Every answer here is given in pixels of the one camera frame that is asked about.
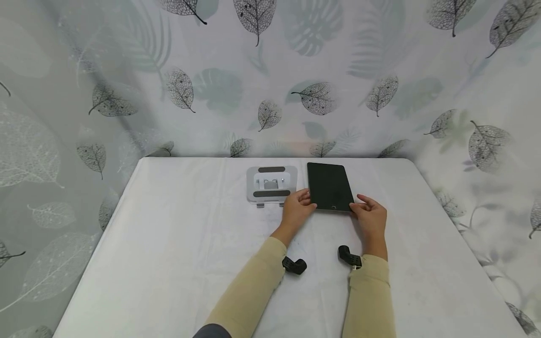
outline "tablet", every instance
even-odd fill
[[[308,187],[318,209],[351,211],[353,196],[343,165],[308,163]]]

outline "white table surface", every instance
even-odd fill
[[[143,158],[100,240],[55,338],[191,337],[244,263],[278,226],[281,208],[246,200],[246,170],[342,164],[353,194],[388,210],[398,337],[524,333],[415,166],[402,159]],[[361,252],[352,219],[316,211],[289,248],[308,268],[286,274],[254,337],[340,336],[348,266]]]

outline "arm sleeve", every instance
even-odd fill
[[[285,270],[286,246],[269,237],[222,295],[205,325],[218,324],[232,338],[250,338]]]
[[[349,301],[342,338],[395,338],[389,265],[363,255],[362,267],[349,274]]]

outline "curtain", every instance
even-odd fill
[[[140,158],[325,156],[412,160],[541,336],[541,0],[0,9],[0,335],[52,336]]]

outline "finger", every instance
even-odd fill
[[[361,203],[350,203],[349,207],[354,213],[357,214],[357,216],[361,216],[367,212],[364,207],[361,207]]]
[[[308,206],[310,205],[310,203],[312,203],[312,201],[310,201],[310,198],[307,198],[305,200],[300,201],[299,203],[301,203],[302,206]]]
[[[365,203],[355,203],[355,204],[357,204],[364,211],[370,211],[370,207],[368,206],[368,204],[365,204]]]
[[[297,200],[300,199],[300,197],[302,195],[304,195],[305,193],[309,192],[308,188],[305,188],[305,189],[302,189],[302,190],[299,190],[299,191],[296,191],[294,193],[292,193],[292,197],[295,197]]]
[[[368,196],[365,196],[365,195],[361,195],[361,194],[358,194],[357,197],[365,202],[366,204],[368,204],[368,206],[370,207],[370,209],[373,209],[373,208],[383,208],[381,206],[381,204],[379,204],[378,202],[376,202],[375,200],[371,199],[370,197]]]

